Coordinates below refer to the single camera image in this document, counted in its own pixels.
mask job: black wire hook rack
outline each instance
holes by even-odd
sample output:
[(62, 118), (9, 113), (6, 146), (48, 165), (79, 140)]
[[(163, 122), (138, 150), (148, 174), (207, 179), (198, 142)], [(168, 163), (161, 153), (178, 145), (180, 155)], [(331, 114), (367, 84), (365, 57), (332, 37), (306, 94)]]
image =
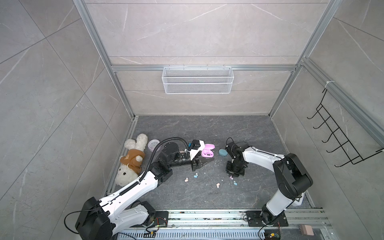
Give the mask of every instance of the black wire hook rack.
[[(323, 141), (323, 140), (322, 140), (322, 142), (323, 142), (323, 143), (328, 142), (328, 141), (330, 140), (330, 138), (332, 137), (332, 135), (333, 135), (333, 136), (335, 137), (336, 141), (339, 143), (339, 146), (338, 146), (337, 148), (335, 148), (335, 149), (332, 150), (332, 151), (328, 151), (328, 150), (327, 150), (327, 152), (331, 153), (331, 152), (336, 151), (336, 150), (339, 149), (339, 148), (342, 148), (343, 151), (344, 151), (344, 153), (347, 155), (349, 161), (347, 161), (347, 162), (344, 163), (344, 164), (341, 164), (340, 166), (336, 166), (336, 165), (335, 165), (335, 167), (342, 167), (342, 166), (344, 166), (345, 164), (350, 163), (350, 162), (351, 162), (352, 164), (355, 165), (355, 164), (358, 164), (359, 162), (362, 162), (362, 161), (364, 161), (364, 160), (366, 160), (366, 159), (368, 159), (368, 158), (370, 158), (370, 157), (373, 157), (373, 156), (375, 156), (375, 155), (381, 153), (381, 152), (383, 151), (384, 148), (382, 148), (382, 149), (380, 149), (380, 150), (377, 150), (374, 154), (370, 155), (369, 157), (363, 158), (363, 157), (361, 156), (361, 154), (357, 151), (357, 149), (355, 148), (355, 146), (353, 146), (352, 142), (349, 140), (349, 138), (346, 136), (346, 134), (345, 134), (345, 133), (343, 132), (343, 130), (340, 128), (339, 124), (337, 124), (337, 122), (333, 119), (333, 117), (329, 114), (329, 112), (327, 111), (327, 109), (324, 107), (324, 105), (323, 105), (323, 100), (324, 100), (325, 94), (327, 93), (327, 89), (324, 89), (322, 92), (324, 93), (324, 95), (323, 95), (323, 98), (321, 99), (320, 104), (316, 107), (316, 110), (317, 110), (316, 113), (315, 113), (311, 118), (308, 118), (308, 117), (307, 117), (307, 118), (308, 118), (308, 119), (312, 119), (313, 117), (316, 116), (316, 114), (319, 114), (319, 116), (323, 119), (323, 122), (322, 122), (322, 124), (320, 124), (320, 126), (318, 126), (318, 127), (313, 127), (313, 128), (314, 128), (314, 129), (318, 129), (318, 128), (320, 128), (323, 124), (326, 124), (326, 126), (327, 126), (327, 127), (329, 128), (329, 130), (331, 131), (331, 134), (330, 134), (330, 136), (328, 137), (327, 141)], [(320, 113), (320, 110), (321, 110), (321, 109), (324, 109), (324, 110), (327, 112), (327, 114), (329, 115), (326, 119), (325, 119), (324, 116)], [(327, 123), (327, 120), (329, 120), (329, 119), (332, 119), (332, 121), (333, 121), (333, 122), (336, 124), (336, 126), (337, 126), (337, 128), (336, 128), (334, 131), (332, 131), (331, 127), (330, 127), (330, 126), (328, 125), (328, 123)], [(340, 140), (336, 137), (335, 132), (336, 132), (337, 130), (340, 130), (340, 131), (343, 133), (344, 137), (347, 139), (346, 142), (341, 143)], [(348, 143), (348, 142), (352, 145), (353, 149), (354, 149), (354, 150), (356, 151), (356, 153), (358, 154), (357, 157), (355, 157), (355, 158), (353, 158), (353, 159), (351, 159), (351, 158), (349, 157), (348, 153), (345, 151), (345, 149), (344, 149), (344, 147), (343, 147), (343, 145), (345, 145), (345, 144)], [(352, 162), (353, 160), (355, 160), (355, 159), (357, 159), (357, 158), (361, 158), (361, 160), (358, 161), (358, 162)]]

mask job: gray floor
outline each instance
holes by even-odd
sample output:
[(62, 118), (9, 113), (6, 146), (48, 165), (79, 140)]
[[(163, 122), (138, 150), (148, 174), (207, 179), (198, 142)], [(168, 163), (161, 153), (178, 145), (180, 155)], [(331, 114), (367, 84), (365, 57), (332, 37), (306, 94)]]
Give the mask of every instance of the gray floor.
[[(145, 133), (149, 140), (179, 136), (187, 142), (201, 139), (216, 145), (214, 162), (198, 169), (198, 178), (193, 177), (190, 166), (175, 167), (168, 181), (140, 198), (156, 209), (261, 208), (277, 190), (274, 173), (255, 164), (249, 164), (245, 176), (235, 178), (238, 185), (233, 185), (225, 172), (226, 162), (231, 158), (218, 154), (228, 137), (285, 154), (268, 116), (140, 116), (133, 137), (140, 133)], [(143, 166), (151, 155), (148, 148), (145, 153)], [(301, 208), (310, 208), (307, 199)]]

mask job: vertical metal post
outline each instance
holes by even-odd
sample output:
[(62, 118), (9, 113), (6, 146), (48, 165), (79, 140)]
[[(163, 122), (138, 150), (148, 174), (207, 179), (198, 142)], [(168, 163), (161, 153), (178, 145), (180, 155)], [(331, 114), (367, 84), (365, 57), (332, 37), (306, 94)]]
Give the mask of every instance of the vertical metal post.
[(307, 58), (311, 54), (317, 42), (319, 41), (320, 37), (323, 35), (325, 29), (327, 28), (328, 24), (332, 20), (332, 17), (335, 15), (342, 1), (343, 0), (331, 0), (328, 3), (327, 8), (325, 9), (323, 15), (321, 16), (319, 23), (317, 24), (311, 38), (309, 39), (307, 45), (305, 46), (304, 51), (301, 53), (301, 56), (298, 62), (296, 63), (296, 70), (293, 73), (291, 73), (283, 89), (281, 90), (279, 96), (277, 97), (275, 103), (273, 104), (268, 114), (270, 117), (273, 117), (277, 109), (280, 107), (280, 104), (283, 102), (288, 90), (291, 88), (298, 73), (303, 67), (303, 65), (301, 64), (302, 60), (304, 58)]
[(87, 28), (89, 35), (91, 36), (91, 39), (95, 44), (95, 47), (100, 55), (100, 58), (103, 61), (105, 68), (107, 69), (108, 74), (111, 77), (112, 82), (116, 87), (116, 90), (119, 93), (119, 96), (125, 106), (125, 109), (127, 110), (130, 118), (133, 119), (135, 117), (135, 114), (133, 113), (131, 105), (129, 104), (129, 101), (127, 99), (127, 96), (125, 95), (124, 89), (121, 86), (119, 79), (117, 78), (115, 72), (111, 68), (112, 66), (111, 61), (109, 60), (107, 51), (105, 50), (105, 47), (101, 42), (100, 36), (97, 33), (96, 27), (92, 21), (90, 13), (88, 12), (86, 4), (84, 3), (83, 0), (73, 0), (73, 2), (76, 5), (77, 10), (79, 11), (81, 19), (83, 20), (85, 27)]

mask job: plush toy head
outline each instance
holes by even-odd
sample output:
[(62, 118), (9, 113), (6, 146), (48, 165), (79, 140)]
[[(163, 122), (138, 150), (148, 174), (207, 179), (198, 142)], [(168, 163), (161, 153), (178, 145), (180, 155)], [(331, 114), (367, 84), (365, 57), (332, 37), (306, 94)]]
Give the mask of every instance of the plush toy head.
[(135, 180), (141, 172), (142, 160), (145, 157), (143, 152), (147, 145), (148, 137), (145, 134), (139, 134), (136, 141), (128, 139), (124, 147), (128, 148), (127, 156), (120, 158), (121, 166), (115, 178), (116, 184), (125, 186)]

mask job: side wall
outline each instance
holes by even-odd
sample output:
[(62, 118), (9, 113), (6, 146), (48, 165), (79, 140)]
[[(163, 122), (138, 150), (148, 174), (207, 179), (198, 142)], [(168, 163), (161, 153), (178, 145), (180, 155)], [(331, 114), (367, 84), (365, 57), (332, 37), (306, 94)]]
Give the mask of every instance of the side wall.
[[(113, 64), (296, 64), (326, 0), (86, 0)], [(136, 114), (267, 114), (289, 73), (239, 72), (230, 94), (166, 95), (119, 72)]]
[(73, 239), (128, 114), (71, 0), (1, 1), (0, 22), (0, 239)]
[[(365, 108), (378, 123), (384, 123), (384, 41), (382, 1), (345, 0), (331, 20), (313, 53), (310, 55), (344, 91)], [(316, 112), (324, 87), (305, 69), (296, 78), (273, 120), (290, 152), (296, 153), (312, 174), (314, 185), (309, 189), (317, 207), (323, 207), (340, 239), (384, 239), (384, 153), (356, 165), (348, 161), (335, 137)], [(329, 94), (324, 106), (363, 156), (368, 157), (381, 147)], [(332, 130), (337, 127), (328, 120)], [(335, 132), (341, 143), (346, 138)], [(347, 143), (351, 158), (357, 156)]]

